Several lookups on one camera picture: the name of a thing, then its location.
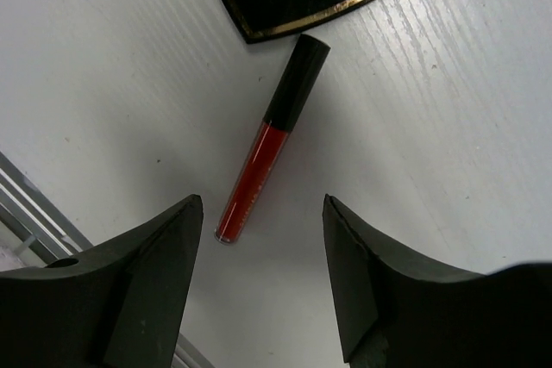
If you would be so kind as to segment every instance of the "lip gloss cap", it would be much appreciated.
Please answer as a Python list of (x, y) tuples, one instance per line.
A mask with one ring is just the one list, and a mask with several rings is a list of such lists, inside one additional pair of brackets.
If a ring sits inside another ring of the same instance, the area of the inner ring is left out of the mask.
[(329, 53), (329, 46), (301, 34), (268, 106), (264, 122), (291, 132)]

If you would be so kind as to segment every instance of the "lip gloss tube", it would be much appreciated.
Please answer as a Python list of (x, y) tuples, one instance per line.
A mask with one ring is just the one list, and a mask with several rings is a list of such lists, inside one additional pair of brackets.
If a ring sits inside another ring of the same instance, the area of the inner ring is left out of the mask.
[(238, 240), (328, 53), (325, 43), (306, 34), (299, 36), (216, 229), (215, 237), (220, 242), (232, 244)]

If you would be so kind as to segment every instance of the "white wooden table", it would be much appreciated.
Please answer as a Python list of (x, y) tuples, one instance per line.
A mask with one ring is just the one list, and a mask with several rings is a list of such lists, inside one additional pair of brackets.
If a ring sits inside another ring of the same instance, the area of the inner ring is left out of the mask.
[(204, 199), (182, 331), (217, 367), (342, 366), (324, 193), (476, 271), (552, 259), (552, 0), (377, 0), (332, 46), (240, 242), (212, 237), (294, 39), (220, 0), (0, 0), (0, 151), (94, 243)]

